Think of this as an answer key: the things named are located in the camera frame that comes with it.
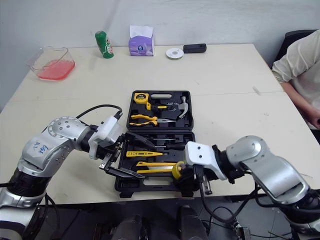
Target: green can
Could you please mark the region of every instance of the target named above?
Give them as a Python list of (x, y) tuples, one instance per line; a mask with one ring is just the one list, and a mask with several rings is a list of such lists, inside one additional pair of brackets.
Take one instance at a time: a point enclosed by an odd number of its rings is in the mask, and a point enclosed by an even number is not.
[(95, 40), (98, 44), (100, 52), (102, 53), (102, 56), (105, 59), (110, 59), (114, 56), (112, 46), (109, 39), (107, 38), (107, 34), (104, 31), (97, 31), (95, 33)]

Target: tissue box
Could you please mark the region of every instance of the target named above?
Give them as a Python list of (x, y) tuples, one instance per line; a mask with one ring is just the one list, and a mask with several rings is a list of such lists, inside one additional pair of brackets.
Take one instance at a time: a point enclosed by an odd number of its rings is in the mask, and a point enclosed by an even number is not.
[(151, 26), (130, 26), (129, 50), (131, 56), (153, 56), (154, 29)]

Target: open toolbox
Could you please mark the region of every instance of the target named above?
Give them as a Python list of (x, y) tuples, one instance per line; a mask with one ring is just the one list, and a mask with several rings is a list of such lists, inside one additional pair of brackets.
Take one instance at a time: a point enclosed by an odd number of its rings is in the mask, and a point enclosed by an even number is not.
[[(144, 103), (137, 103), (137, 96), (142, 96), (144, 98), (146, 95), (147, 101)], [(173, 107), (165, 110), (161, 108), (156, 109), (159, 106), (173, 106), (175, 109), (173, 109)], [(132, 118), (132, 116), (139, 115), (173, 121), (154, 123), (152, 120), (146, 118)], [(183, 197), (192, 197), (192, 191), (189, 189), (182, 190), (174, 184), (175, 178), (173, 177), (171, 171), (172, 166), (150, 167), (145, 165), (150, 165), (153, 163), (175, 164), (183, 161), (185, 158), (184, 149), (177, 150), (174, 147), (171, 149), (169, 145), (181, 143), (185, 145), (189, 141), (195, 141), (195, 135), (193, 132), (191, 132), (193, 125), (191, 96), (189, 91), (134, 91), (132, 93), (126, 126), (130, 132), (147, 138), (155, 146), (157, 146), (157, 148), (156, 150), (149, 149), (146, 145), (137, 145), (130, 141), (126, 141), (123, 144), (118, 167), (137, 172), (143, 175), (145, 178), (128, 179), (117, 177), (114, 187), (118, 192), (120, 192), (120, 197), (130, 198), (134, 192), (149, 191), (177, 191), (181, 192)], [(135, 157), (129, 157), (128, 154), (131, 151), (157, 152), (161, 155), (138, 155)], [(141, 173), (145, 170), (154, 169), (163, 169), (163, 172), (157, 172), (158, 170), (156, 170), (156, 172), (146, 171)]]

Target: table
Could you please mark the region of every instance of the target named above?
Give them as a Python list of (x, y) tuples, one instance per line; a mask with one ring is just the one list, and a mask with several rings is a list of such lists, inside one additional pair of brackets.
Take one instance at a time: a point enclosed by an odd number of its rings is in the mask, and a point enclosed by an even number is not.
[[(41, 81), (29, 72), (0, 114), (0, 182), (7, 181), (25, 143), (54, 118), (76, 116), (99, 104), (122, 107), (126, 125), (134, 90), (189, 90), (196, 141), (221, 150), (245, 135), (266, 140), (271, 151), (291, 162), (312, 188), (320, 187), (316, 166), (320, 147), (253, 44), (208, 45), (206, 53), (182, 59), (165, 56), (173, 46), (157, 46), (154, 57), (131, 57), (127, 47), (101, 58), (97, 48), (71, 48), (76, 67), (61, 82)], [(98, 124), (114, 109), (83, 117)], [(100, 160), (73, 151), (47, 191), (57, 204), (98, 203), (180, 197), (178, 192), (140, 192), (119, 198), (115, 178), (98, 168)], [(212, 181), (215, 196), (248, 194), (250, 176)]]

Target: black toolbox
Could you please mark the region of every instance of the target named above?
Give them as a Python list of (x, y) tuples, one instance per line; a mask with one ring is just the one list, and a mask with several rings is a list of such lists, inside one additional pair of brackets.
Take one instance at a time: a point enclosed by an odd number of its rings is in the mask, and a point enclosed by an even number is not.
[[(148, 94), (148, 102), (152, 106), (172, 106), (175, 103), (181, 104), (183, 97), (188, 104), (188, 109), (183, 118), (179, 116), (183, 113), (183, 109), (163, 110), (160, 109), (153, 111), (147, 110), (146, 104), (138, 104), (135, 102), (137, 93)], [(145, 115), (149, 117), (158, 117), (159, 119), (176, 120), (174, 122), (158, 123), (156, 126), (153, 124), (135, 126), (130, 123), (145, 123), (146, 119), (132, 119), (132, 115)], [(188, 141), (195, 141), (195, 135), (192, 132), (194, 120), (192, 116), (191, 95), (189, 91), (153, 91), (153, 90), (137, 90), (132, 93), (130, 108), (126, 127), (130, 132), (139, 134), (149, 139), (156, 146), (164, 146), (165, 144), (175, 144)], [(127, 151), (151, 151), (161, 152), (167, 155), (160, 156), (137, 156), (126, 157)], [(119, 168), (125, 168), (133, 171), (147, 170), (146, 166), (136, 166), (138, 162), (148, 163), (177, 163), (183, 161), (185, 156), (184, 150), (173, 150), (166, 148), (148, 149), (144, 145), (136, 145), (130, 142), (125, 142), (122, 146), (121, 157), (119, 161)], [(181, 192), (183, 197), (192, 197), (193, 192), (190, 190), (180, 190), (174, 184), (174, 177), (171, 172), (156, 172), (144, 173), (145, 179), (124, 179), (117, 177), (114, 187), (120, 192), (121, 198), (131, 198), (134, 192), (149, 192), (149, 191), (178, 191)]]

